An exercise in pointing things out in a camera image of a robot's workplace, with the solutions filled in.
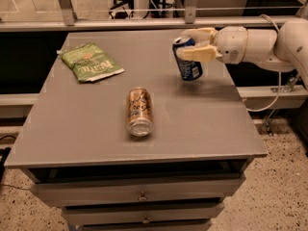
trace blue can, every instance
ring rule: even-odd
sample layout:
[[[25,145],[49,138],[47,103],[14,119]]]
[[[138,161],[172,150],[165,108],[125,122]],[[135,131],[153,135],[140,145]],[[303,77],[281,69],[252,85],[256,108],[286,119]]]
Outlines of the blue can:
[[[177,38],[172,46],[172,50],[174,53],[175,60],[177,62],[177,65],[179,67],[179,70],[181,72],[182,79],[184,81],[193,81],[197,78],[199,78],[202,74],[202,67],[200,62],[195,62],[195,61],[185,61],[180,59],[176,55],[176,50],[178,48],[183,48],[187,46],[194,46],[195,42],[193,38],[189,36],[183,36],[180,38]]]

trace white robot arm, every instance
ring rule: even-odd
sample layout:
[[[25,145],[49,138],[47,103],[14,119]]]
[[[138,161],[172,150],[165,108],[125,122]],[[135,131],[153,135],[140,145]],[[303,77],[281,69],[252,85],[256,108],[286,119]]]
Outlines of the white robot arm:
[[[196,46],[177,50],[179,58],[209,62],[217,58],[225,64],[253,63],[271,71],[296,69],[308,89],[308,21],[302,18],[286,22],[277,34],[274,30],[225,27],[190,29]]]

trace can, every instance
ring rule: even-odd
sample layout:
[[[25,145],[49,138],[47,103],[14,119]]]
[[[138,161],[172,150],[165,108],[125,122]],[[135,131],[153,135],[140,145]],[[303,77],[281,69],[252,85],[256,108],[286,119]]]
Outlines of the can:
[[[138,137],[153,131],[153,111],[151,96],[144,88],[134,88],[127,96],[127,130]]]
[[[178,48],[184,48],[184,47],[187,47],[187,46],[194,46],[194,45],[195,45],[195,42],[194,42],[193,38],[191,38],[189,36],[183,36],[183,37],[177,38],[173,42],[173,45],[172,45],[173,54],[174,54],[175,60],[177,62],[177,65],[179,67],[179,70],[181,72],[182,79],[184,81],[195,80],[203,74],[200,62],[185,61],[185,60],[180,59],[176,55],[176,50]]]

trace snack bag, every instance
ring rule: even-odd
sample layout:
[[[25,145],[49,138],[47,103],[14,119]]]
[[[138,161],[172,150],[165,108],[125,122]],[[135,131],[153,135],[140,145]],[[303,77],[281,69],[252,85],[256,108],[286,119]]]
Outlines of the snack bag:
[[[93,82],[124,71],[95,43],[65,51],[61,56],[79,82]]]

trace terrazzo floor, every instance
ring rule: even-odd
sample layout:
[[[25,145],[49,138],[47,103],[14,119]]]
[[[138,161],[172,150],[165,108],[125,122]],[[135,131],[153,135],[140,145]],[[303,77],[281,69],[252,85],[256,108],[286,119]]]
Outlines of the terrazzo floor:
[[[287,116],[273,121],[274,136],[266,133],[261,119],[253,120],[269,155],[251,163],[246,180],[232,197],[225,198],[225,208],[212,220],[209,231],[307,231],[307,142]],[[0,127],[0,138],[17,135],[19,130]],[[13,140],[0,142],[4,148]],[[2,184],[29,189],[32,182],[20,170],[7,169]],[[60,210],[47,207],[27,190],[1,186],[0,203],[1,231],[68,230]]]

